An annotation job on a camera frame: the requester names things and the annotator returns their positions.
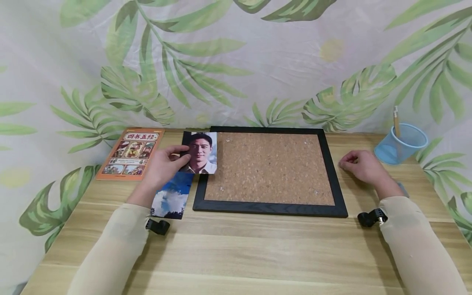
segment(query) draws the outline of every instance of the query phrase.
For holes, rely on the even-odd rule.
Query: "photo of man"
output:
[[[187,132],[184,131],[183,145],[188,145],[189,150],[180,156],[190,154],[187,165],[180,170],[193,174],[215,174],[216,172],[216,132]]]

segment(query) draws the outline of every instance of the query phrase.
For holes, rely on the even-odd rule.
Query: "photo of sky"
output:
[[[193,177],[193,174],[177,172],[162,190],[156,192],[152,201],[151,215],[182,219]]]

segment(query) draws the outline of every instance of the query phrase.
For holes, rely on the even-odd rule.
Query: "fabric backdrop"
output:
[[[398,104],[472,243],[471,27],[471,0],[3,1],[1,293],[126,126],[384,133]]]

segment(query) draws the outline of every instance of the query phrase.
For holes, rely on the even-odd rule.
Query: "cork surface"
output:
[[[205,200],[334,205],[318,136],[218,132]]]

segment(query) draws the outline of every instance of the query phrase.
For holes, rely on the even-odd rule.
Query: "beige sleeve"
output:
[[[380,226],[410,295],[467,295],[451,257],[420,208],[407,197],[380,201],[388,220]]]
[[[149,209],[123,204],[113,212],[102,235],[69,287],[68,295],[119,295],[148,237]]]

